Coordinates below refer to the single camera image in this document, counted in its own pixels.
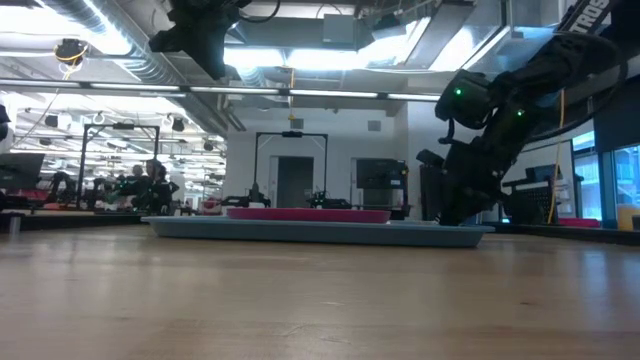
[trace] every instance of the door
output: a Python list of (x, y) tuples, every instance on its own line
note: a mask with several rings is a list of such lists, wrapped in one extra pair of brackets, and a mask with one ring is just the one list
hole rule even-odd
[(306, 208), (313, 192), (313, 158), (281, 156), (278, 161), (278, 207)]

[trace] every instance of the wooden table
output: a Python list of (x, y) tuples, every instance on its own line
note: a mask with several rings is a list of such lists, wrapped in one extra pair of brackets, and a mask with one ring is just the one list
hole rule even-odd
[(0, 240), (0, 359), (638, 359), (640, 251)]

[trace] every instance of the workstation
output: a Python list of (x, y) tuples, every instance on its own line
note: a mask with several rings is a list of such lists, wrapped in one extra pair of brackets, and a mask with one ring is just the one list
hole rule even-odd
[(640, 356), (638, 10), (0, 1), (0, 358)]

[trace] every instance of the ceiling pipe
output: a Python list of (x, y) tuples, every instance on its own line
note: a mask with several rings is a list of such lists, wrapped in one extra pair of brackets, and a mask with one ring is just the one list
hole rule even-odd
[[(84, 25), (96, 35), (126, 39), (132, 46), (129, 55), (142, 58), (122, 61), (120, 66), (143, 83), (183, 84), (187, 81), (162, 54), (149, 51), (147, 35), (113, 0), (38, 0), (59, 15)], [(170, 99), (182, 106), (205, 131), (226, 137), (228, 124), (215, 110), (206, 106), (194, 94)]]

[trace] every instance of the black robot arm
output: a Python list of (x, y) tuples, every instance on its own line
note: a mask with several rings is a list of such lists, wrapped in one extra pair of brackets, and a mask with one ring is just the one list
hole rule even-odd
[[(493, 81), (484, 74), (461, 70), (451, 81), (435, 109), (438, 118), (449, 121), (449, 133), (440, 139), (451, 145), (447, 157), (442, 159), (427, 150), (418, 155), (418, 160), (442, 169), (440, 224), (457, 225), (506, 200), (502, 178), (536, 128), (549, 117), (549, 107), (544, 105), (549, 96), (603, 70), (602, 64), (584, 61), (594, 44), (617, 51), (593, 34), (622, 1), (579, 1), (554, 37), (518, 70), (504, 72)], [(483, 134), (469, 144), (454, 140), (455, 122), (484, 129)]]

